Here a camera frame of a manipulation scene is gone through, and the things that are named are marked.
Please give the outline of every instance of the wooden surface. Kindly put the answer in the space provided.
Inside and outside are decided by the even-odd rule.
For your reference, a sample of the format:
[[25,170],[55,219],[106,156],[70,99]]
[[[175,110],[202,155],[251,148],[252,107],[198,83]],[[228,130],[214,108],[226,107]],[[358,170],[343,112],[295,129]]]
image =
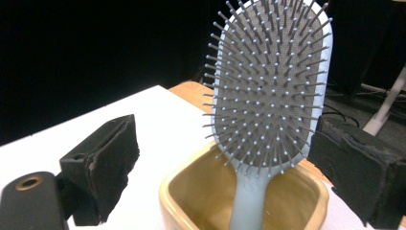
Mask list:
[[[213,94],[213,90],[198,82],[186,81],[176,86],[173,86],[169,91],[179,96],[180,98],[186,100],[190,104],[193,104],[194,106],[200,108],[206,113],[210,113],[212,110],[209,106],[203,105],[203,103],[210,104],[212,102],[212,98],[203,96],[203,94],[204,93]],[[322,174],[322,172],[320,172],[319,169],[317,169],[312,163],[310,163],[306,159],[301,161],[299,165],[301,165],[302,167],[304,167],[305,169],[316,175],[318,178],[332,185],[331,182]],[[406,217],[403,217],[401,225],[403,227],[406,227]]]

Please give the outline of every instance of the hairbrush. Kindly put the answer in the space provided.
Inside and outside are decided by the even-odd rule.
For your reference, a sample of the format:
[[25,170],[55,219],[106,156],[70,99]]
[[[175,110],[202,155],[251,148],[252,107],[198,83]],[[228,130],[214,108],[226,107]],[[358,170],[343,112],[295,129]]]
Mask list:
[[266,187],[304,159],[322,114],[332,49],[331,18],[314,0],[237,2],[214,23],[217,56],[211,127],[237,174],[230,229],[261,229]]

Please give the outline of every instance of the black foam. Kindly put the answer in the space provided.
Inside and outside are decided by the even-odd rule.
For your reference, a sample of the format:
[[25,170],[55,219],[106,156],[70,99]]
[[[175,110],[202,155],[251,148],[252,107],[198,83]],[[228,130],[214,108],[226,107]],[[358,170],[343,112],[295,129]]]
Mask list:
[[134,115],[127,115],[105,123],[63,156],[65,215],[73,215],[77,226],[106,222],[139,152]]
[[374,228],[396,229],[406,214],[406,153],[362,129],[320,118],[307,159],[333,191]]

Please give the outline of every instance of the hairbrush handle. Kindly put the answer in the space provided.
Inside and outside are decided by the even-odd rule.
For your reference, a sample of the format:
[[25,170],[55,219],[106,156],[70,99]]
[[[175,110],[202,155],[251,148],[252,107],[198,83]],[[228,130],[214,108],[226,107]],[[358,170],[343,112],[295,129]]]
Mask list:
[[230,230],[262,229],[266,187],[272,177],[247,176],[237,172],[237,189]]

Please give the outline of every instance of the white table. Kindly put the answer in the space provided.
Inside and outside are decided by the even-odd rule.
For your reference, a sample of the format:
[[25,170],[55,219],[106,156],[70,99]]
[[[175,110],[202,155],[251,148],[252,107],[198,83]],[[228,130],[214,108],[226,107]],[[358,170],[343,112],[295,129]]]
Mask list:
[[[200,109],[161,86],[1,147],[0,189],[27,173],[58,174],[59,158],[105,122],[128,114],[135,116],[141,155],[128,176],[128,186],[121,200],[107,223],[101,226],[77,227],[71,218],[68,224],[70,229],[164,229],[158,196],[162,179],[213,139],[204,139],[211,134],[209,128],[202,128],[210,122],[209,117],[202,116]],[[330,192],[323,229],[366,228],[347,205]]]

